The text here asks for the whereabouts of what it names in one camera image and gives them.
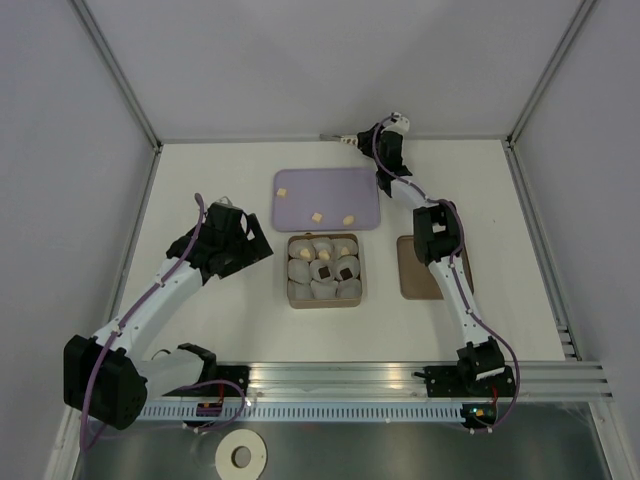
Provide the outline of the gold square chocolate tin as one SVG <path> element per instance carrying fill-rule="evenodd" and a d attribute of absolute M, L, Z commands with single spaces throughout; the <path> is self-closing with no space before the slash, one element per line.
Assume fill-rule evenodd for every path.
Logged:
<path fill-rule="evenodd" d="M 362 283 L 362 296 L 360 298 L 357 299 L 341 299 L 336 297 L 335 299 L 331 299 L 331 300 L 317 300 L 317 299 L 313 299 L 313 300 L 290 300 L 288 298 L 288 294 L 287 294 L 287 284 L 290 281 L 288 278 L 288 274 L 287 274 L 287 264 L 288 261 L 293 259 L 289 256 L 288 253 L 288 247 L 289 244 L 294 241 L 294 240 L 298 240 L 298 239 L 307 239 L 307 240 L 312 240 L 313 238 L 316 237 L 328 237 L 331 240 L 333 240 L 334 238 L 340 238 L 340 237 L 346 237 L 346 238 L 351 238 L 353 240 L 355 240 L 358 244 L 358 254 L 356 255 L 356 257 L 358 258 L 358 260 L 360 261 L 360 275 L 359 275 L 359 280 Z M 365 283 L 365 275 L 364 275 L 364 266 L 363 266 L 363 256 L 362 256 L 363 250 L 360 247 L 360 243 L 358 238 L 356 237 L 355 234 L 353 233 L 331 233 L 331 234 L 317 234 L 317 236 L 315 237 L 304 237 L 304 235 L 298 235 L 298 236 L 292 236 L 289 238 L 288 242 L 287 242 L 287 246 L 286 246 L 286 261 L 285 261 L 285 273 L 286 273 L 286 296 L 287 296 L 287 300 L 289 302 L 289 305 L 294 308 L 294 309 L 299 309 L 299 310 L 304 310 L 304 309 L 322 309 L 322 308 L 352 308 L 352 307 L 356 307 L 361 303 L 361 300 L 363 298 L 363 293 L 364 293 L 364 283 Z"/>

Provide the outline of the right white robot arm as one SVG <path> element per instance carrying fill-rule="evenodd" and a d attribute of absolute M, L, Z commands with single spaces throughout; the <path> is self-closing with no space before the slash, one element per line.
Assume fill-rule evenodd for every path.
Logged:
<path fill-rule="evenodd" d="M 357 133 L 357 148 L 374 160 L 379 189 L 412 214 L 416 258 L 434 277 L 451 318 L 460 327 L 459 388 L 478 395 L 490 385 L 513 387 L 515 377 L 506 365 L 502 341 L 481 320 L 464 271 L 465 236 L 457 209 L 449 200 L 428 195 L 404 165 L 403 141 L 409 127 L 407 117 L 393 112 L 369 130 Z"/>

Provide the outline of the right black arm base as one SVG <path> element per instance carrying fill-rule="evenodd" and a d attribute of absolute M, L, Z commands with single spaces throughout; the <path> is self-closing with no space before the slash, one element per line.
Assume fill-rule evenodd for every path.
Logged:
<path fill-rule="evenodd" d="M 512 369 L 482 380 L 464 380 L 455 366 L 425 366 L 413 372 L 420 378 L 429 398 L 498 398 L 512 397 L 516 393 L 516 382 Z"/>

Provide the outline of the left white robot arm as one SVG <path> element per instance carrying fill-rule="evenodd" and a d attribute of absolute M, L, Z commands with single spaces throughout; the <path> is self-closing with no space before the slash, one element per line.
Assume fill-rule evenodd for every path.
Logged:
<path fill-rule="evenodd" d="M 273 250 L 257 216 L 229 201 L 205 205 L 198 220 L 166 251 L 159 270 L 129 309 L 93 335 L 73 336 L 63 350 L 63 399 L 81 414 L 124 430 L 145 403 L 192 391 L 206 396 L 223 384 L 215 353 L 183 343 L 153 360 L 143 355 L 179 308 L 213 279 L 222 280 Z"/>

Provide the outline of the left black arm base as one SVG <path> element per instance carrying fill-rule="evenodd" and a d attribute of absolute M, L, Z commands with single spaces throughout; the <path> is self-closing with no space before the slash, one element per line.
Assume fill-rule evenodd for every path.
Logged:
<path fill-rule="evenodd" d="M 179 396 L 200 397 L 196 415 L 217 417 L 232 400 L 241 400 L 249 385 L 251 368 L 248 365 L 222 365 L 213 372 L 203 373 L 192 385 L 176 390 Z"/>

